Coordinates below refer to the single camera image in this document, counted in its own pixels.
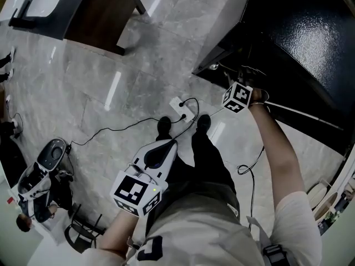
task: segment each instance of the black pants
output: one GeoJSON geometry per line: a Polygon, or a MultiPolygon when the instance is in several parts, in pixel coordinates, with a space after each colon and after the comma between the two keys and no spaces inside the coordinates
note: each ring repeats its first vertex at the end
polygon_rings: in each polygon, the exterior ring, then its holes
{"type": "MultiPolygon", "coordinates": [[[[170,135],[159,135],[156,140],[172,139],[170,135]]],[[[236,194],[232,177],[224,166],[219,150],[212,144],[205,133],[196,132],[192,136],[195,167],[189,166],[176,156],[166,179],[168,184],[186,181],[216,182],[231,187],[236,194]]]]}
{"type": "MultiPolygon", "coordinates": [[[[10,55],[0,60],[0,68],[3,68],[7,63],[11,61],[10,55]]],[[[9,74],[0,74],[0,83],[7,80],[9,74]]]]}
{"type": "Polygon", "coordinates": [[[53,193],[53,201],[63,209],[72,209],[72,191],[69,187],[69,181],[61,180],[59,182],[51,173],[49,174],[49,177],[52,183],[50,186],[50,192],[53,193]]]}

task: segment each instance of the electrical outlet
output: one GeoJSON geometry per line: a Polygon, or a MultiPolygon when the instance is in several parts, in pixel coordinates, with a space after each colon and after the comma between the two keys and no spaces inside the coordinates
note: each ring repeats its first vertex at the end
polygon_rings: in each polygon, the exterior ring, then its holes
{"type": "Polygon", "coordinates": [[[190,122],[192,119],[194,119],[195,115],[192,113],[192,111],[186,106],[180,107],[179,104],[182,103],[182,100],[180,100],[179,97],[175,97],[170,101],[170,106],[179,114],[182,116],[183,114],[186,115],[186,118],[184,119],[186,123],[190,122]]]}

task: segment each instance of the marble floor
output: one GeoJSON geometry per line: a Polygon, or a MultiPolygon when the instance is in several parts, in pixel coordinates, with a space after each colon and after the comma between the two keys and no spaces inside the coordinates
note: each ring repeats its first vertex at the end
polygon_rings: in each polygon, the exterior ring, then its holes
{"type": "MultiPolygon", "coordinates": [[[[134,13],[118,44],[127,49],[120,57],[68,41],[15,31],[0,26],[0,53],[17,47],[15,71],[5,82],[12,95],[10,113],[19,112],[23,135],[16,140],[28,163],[54,137],[82,143],[103,127],[124,128],[146,117],[168,115],[178,119],[169,106],[171,98],[196,97],[200,112],[219,111],[223,90],[191,75],[206,35],[227,0],[142,0],[148,13],[134,13]],[[118,80],[115,93],[109,91],[118,80]]],[[[196,103],[188,107],[196,112],[196,103]]],[[[212,117],[214,138],[225,165],[235,181],[242,224],[249,215],[252,181],[240,176],[237,165],[252,164],[262,148],[256,124],[245,110],[238,115],[220,111],[212,117]]],[[[330,180],[342,156],[325,145],[281,125],[294,146],[306,188],[321,177],[330,180]]],[[[172,135],[187,124],[173,126],[172,135]]],[[[195,126],[178,138],[179,155],[194,165],[191,135],[195,126]]],[[[109,191],[119,170],[124,170],[138,148],[154,141],[156,122],[147,121],[124,132],[103,131],[85,146],[73,145],[70,158],[75,169],[74,200],[92,221],[103,214],[107,227],[118,213],[109,191]]],[[[63,164],[70,169],[68,160],[63,164]]],[[[265,154],[254,168],[256,193],[254,216],[270,233],[273,203],[270,169],[265,154]]],[[[136,232],[144,234],[144,221],[136,232]]]]}

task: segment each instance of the forearm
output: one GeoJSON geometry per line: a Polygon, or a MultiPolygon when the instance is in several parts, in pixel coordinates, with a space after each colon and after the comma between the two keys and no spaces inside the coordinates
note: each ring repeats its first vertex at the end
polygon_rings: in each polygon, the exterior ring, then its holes
{"type": "Polygon", "coordinates": [[[270,165],[272,191],[275,208],[288,194],[304,191],[303,179],[296,153],[281,130],[263,105],[250,107],[265,147],[270,165]]]}
{"type": "Polygon", "coordinates": [[[125,259],[128,251],[127,240],[133,235],[137,222],[138,217],[120,211],[104,233],[99,248],[114,252],[125,259]]]}

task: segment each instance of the black shoe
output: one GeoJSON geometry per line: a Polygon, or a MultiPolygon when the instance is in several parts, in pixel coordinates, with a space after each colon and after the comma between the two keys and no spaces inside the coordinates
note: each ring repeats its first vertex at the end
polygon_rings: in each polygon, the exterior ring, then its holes
{"type": "Polygon", "coordinates": [[[206,134],[210,127],[211,127],[211,117],[207,114],[201,115],[201,117],[197,121],[196,130],[206,134]]]}
{"type": "Polygon", "coordinates": [[[167,116],[163,116],[158,122],[159,135],[168,135],[171,129],[171,120],[167,116]]]}

